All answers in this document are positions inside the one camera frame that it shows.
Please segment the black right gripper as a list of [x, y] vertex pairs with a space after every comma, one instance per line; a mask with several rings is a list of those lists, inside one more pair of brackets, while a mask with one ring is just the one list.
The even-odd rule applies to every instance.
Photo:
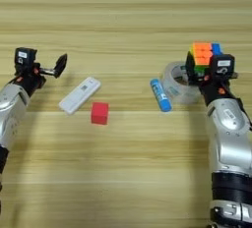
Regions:
[[229, 76], [211, 76], [206, 74], [203, 77], [195, 75], [195, 61], [191, 52], [187, 53], [186, 58], [186, 73], [188, 82], [193, 83], [199, 88], [199, 91], [204, 97], [205, 104], [209, 106], [213, 101], [218, 99], [235, 99], [235, 95], [230, 91]]

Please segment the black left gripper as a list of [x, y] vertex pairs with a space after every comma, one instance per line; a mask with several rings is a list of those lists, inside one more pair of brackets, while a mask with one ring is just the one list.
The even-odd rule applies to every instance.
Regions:
[[37, 89], [42, 88], [43, 85], [45, 84], [46, 82], [45, 75], [59, 78], [63, 73], [66, 64], [67, 64], [67, 55], [63, 54], [57, 60], [54, 70], [34, 65], [29, 71], [24, 71], [20, 73], [14, 79], [14, 84], [22, 87], [28, 94], [28, 96], [32, 96]]

